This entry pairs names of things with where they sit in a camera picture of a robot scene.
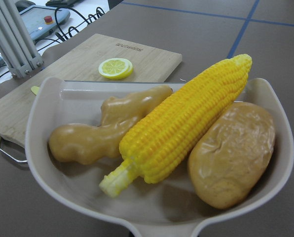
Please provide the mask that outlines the yellow toy corn cob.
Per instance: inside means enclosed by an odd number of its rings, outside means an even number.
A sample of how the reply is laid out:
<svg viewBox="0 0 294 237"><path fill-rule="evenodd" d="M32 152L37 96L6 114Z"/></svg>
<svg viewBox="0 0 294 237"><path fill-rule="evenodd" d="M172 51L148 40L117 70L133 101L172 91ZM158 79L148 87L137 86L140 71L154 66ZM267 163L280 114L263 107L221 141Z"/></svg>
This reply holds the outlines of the yellow toy corn cob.
<svg viewBox="0 0 294 237"><path fill-rule="evenodd" d="M167 178L242 92L252 63L248 54L224 59L165 99L121 139L123 162L100 189L116 197L138 177L148 184Z"/></svg>

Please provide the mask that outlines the tan toy ginger root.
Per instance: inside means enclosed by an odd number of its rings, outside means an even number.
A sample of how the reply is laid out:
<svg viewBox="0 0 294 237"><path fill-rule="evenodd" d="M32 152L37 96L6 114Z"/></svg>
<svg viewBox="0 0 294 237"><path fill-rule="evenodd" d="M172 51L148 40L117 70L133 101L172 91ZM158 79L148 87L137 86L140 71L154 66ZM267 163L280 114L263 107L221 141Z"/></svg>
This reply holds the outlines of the tan toy ginger root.
<svg viewBox="0 0 294 237"><path fill-rule="evenodd" d="M51 133L48 145L59 162L94 163L100 158L118 158L119 143L128 130L173 93L167 85L110 97L101 105L101 124L65 124Z"/></svg>

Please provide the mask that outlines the beige plastic dustpan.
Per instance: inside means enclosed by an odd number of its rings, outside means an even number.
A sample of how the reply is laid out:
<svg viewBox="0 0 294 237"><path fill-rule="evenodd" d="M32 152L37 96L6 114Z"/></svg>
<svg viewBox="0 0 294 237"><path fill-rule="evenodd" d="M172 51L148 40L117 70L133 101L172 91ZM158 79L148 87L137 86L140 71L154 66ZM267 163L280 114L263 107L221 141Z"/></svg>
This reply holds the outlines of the beige plastic dustpan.
<svg viewBox="0 0 294 237"><path fill-rule="evenodd" d="M294 139L279 98L270 83L261 78L249 80L238 100L271 113L276 129L274 152L248 197L233 208L217 210L200 200L189 179L186 161L160 183L150 185L138 178L118 197L110 198L101 191L99 183L120 165L121 159L102 158L94 164L81 165L59 163L52 157L48 139L55 128L77 122L99 124L105 99L153 87L155 83L47 78L33 102L25 138L29 168L41 187L62 204L122 225L137 237L196 237L208 225L257 209L283 188L294 164Z"/></svg>

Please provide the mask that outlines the brown toy potato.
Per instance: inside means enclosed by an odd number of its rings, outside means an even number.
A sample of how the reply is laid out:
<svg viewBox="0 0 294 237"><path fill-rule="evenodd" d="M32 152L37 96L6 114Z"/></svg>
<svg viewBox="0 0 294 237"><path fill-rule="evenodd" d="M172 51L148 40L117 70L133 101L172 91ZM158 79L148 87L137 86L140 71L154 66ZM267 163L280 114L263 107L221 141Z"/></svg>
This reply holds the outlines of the brown toy potato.
<svg viewBox="0 0 294 237"><path fill-rule="evenodd" d="M274 143L274 120L266 109L233 103L190 153L188 172L196 194L217 209L241 203L266 170Z"/></svg>

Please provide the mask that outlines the yellow lemon slices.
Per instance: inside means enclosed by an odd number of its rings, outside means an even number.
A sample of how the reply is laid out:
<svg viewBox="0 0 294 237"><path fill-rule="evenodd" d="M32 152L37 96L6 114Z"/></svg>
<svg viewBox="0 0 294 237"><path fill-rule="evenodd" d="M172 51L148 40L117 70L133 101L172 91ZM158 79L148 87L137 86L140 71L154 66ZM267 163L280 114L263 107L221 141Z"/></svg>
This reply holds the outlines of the yellow lemon slices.
<svg viewBox="0 0 294 237"><path fill-rule="evenodd" d="M133 64L125 58L111 58L103 61L98 66L98 71L108 79L124 79L133 72Z"/></svg>

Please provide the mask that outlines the bamboo cutting board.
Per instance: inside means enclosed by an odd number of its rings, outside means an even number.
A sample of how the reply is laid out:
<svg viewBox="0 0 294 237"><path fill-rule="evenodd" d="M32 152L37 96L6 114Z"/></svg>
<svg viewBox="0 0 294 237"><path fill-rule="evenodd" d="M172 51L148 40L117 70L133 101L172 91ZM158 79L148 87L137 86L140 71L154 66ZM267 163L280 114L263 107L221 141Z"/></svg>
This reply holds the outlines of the bamboo cutting board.
<svg viewBox="0 0 294 237"><path fill-rule="evenodd" d="M98 70L100 63L110 58L125 58L134 66L133 73L121 82L164 82L182 62L179 53L94 34L0 98L0 137L24 146L26 124L35 99L31 87L41 85L47 78L114 85Z"/></svg>

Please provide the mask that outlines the yellow plastic knife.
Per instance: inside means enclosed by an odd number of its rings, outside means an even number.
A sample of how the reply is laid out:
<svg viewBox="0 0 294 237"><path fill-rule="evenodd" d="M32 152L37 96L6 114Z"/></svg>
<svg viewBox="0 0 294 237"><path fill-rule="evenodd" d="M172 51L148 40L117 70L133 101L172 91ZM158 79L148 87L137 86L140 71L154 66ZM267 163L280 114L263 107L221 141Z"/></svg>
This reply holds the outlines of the yellow plastic knife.
<svg viewBox="0 0 294 237"><path fill-rule="evenodd" d="M39 86L32 86L32 87L31 87L31 92L32 92L34 95L37 95L38 92L39 92L39 89L40 89Z"/></svg>

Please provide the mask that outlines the teach pendant tablet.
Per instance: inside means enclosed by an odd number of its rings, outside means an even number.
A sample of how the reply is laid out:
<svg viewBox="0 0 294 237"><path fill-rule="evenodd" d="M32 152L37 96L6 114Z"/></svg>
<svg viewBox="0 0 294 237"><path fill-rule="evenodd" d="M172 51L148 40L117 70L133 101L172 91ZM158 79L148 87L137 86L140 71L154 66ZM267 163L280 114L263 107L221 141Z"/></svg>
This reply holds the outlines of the teach pendant tablet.
<svg viewBox="0 0 294 237"><path fill-rule="evenodd" d="M20 16L34 43L53 34L58 25L65 24L70 17L67 9L32 5L20 12Z"/></svg>

